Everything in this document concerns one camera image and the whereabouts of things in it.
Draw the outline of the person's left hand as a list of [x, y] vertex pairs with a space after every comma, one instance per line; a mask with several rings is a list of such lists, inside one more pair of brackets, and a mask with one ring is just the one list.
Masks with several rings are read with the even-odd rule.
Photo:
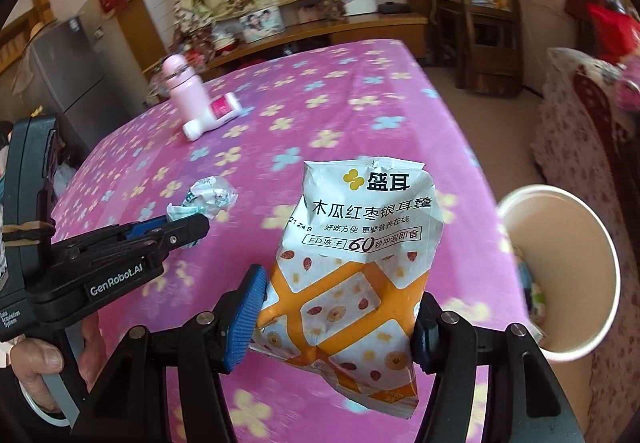
[[[93, 388], [106, 363], [105, 341], [99, 325], [99, 314], [93, 313], [81, 323], [85, 346], [78, 361], [78, 369], [88, 390]], [[64, 367], [60, 351], [39, 339], [23, 339], [10, 352], [14, 375], [29, 397], [46, 413], [59, 413], [60, 409], [43, 381], [44, 376], [59, 374]]]

